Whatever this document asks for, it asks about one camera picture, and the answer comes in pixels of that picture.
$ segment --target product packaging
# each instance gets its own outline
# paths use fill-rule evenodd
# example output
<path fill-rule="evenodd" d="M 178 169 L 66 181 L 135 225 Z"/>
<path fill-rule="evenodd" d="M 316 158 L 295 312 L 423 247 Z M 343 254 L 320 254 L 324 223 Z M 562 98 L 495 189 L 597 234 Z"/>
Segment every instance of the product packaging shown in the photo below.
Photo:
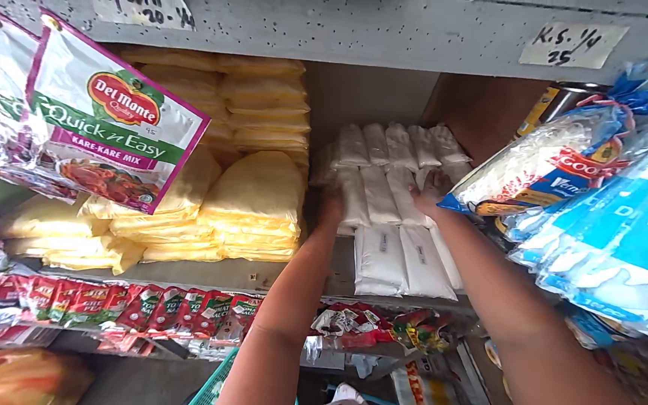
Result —
<path fill-rule="evenodd" d="M 27 81 L 27 124 L 48 139 L 37 168 L 154 213 L 210 118 L 49 10 L 42 14 Z"/>

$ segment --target green plastic basket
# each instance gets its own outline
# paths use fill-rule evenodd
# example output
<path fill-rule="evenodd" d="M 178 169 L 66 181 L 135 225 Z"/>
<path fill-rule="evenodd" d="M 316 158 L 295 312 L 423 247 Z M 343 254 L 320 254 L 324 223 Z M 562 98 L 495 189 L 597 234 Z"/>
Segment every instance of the green plastic basket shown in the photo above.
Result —
<path fill-rule="evenodd" d="M 239 353 L 239 348 L 235 347 L 234 350 L 227 355 L 224 361 L 219 364 L 219 367 L 217 367 L 214 374 L 211 374 L 209 380 L 202 385 L 202 388 L 196 393 L 193 400 L 189 402 L 189 405 L 216 404 L 219 399 L 219 393 L 222 391 L 224 380 L 227 379 L 229 372 L 232 370 L 232 365 L 234 364 L 234 359 L 236 358 L 237 353 Z M 299 405 L 299 400 L 295 399 L 294 405 Z"/>

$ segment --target paper label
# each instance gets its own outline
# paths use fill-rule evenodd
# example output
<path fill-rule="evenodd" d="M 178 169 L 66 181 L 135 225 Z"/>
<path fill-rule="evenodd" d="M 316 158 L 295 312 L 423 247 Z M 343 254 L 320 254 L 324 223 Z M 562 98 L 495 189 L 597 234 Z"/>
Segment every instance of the paper label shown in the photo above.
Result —
<path fill-rule="evenodd" d="M 527 42 L 519 63 L 600 69 L 629 27 L 598 24 L 545 24 Z"/>
<path fill-rule="evenodd" d="M 184 0 L 91 0 L 101 21 L 196 31 Z"/>

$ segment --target hand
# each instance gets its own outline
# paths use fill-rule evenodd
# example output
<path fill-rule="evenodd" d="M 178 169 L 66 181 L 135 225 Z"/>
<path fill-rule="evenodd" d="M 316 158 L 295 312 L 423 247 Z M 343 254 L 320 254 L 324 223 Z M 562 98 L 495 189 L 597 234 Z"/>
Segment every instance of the hand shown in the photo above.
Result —
<path fill-rule="evenodd" d="M 414 199 L 414 206 L 428 217 L 434 217 L 437 212 L 443 210 L 437 207 L 437 203 L 452 189 L 454 185 L 449 176 L 444 174 L 441 169 L 432 169 L 426 175 L 424 180 L 424 188 L 419 191 L 416 186 L 409 186 L 409 192 Z"/>
<path fill-rule="evenodd" d="M 319 225 L 339 226 L 343 217 L 344 199 L 341 195 L 341 188 L 326 188 L 319 203 Z"/>

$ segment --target person's left hand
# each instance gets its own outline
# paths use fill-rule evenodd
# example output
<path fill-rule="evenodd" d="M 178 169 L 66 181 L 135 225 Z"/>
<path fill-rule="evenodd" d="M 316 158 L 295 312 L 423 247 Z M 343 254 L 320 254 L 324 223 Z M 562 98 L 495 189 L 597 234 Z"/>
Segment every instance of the person's left hand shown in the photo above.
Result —
<path fill-rule="evenodd" d="M 339 226 L 343 217 L 344 198 L 342 198 L 341 188 L 329 187 L 325 189 L 319 203 L 319 225 Z"/>

